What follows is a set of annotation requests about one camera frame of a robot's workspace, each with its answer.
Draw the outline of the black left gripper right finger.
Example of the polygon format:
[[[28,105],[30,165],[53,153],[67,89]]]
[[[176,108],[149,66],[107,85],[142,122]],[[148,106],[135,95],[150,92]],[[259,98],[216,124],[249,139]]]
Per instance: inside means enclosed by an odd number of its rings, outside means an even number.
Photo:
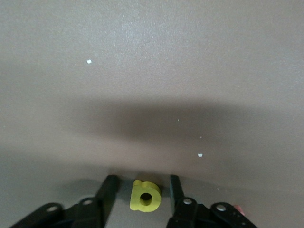
[[[210,208],[198,204],[193,198],[184,195],[180,178],[170,176],[170,199],[172,217],[168,228],[255,228],[248,218],[234,206],[218,202]]]

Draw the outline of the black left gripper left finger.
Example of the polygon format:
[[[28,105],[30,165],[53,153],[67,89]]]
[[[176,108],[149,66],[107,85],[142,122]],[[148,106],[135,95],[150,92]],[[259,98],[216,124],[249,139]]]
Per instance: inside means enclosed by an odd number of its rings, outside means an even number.
[[[118,177],[108,175],[93,197],[65,209],[47,203],[13,224],[12,228],[104,228],[118,191]]]

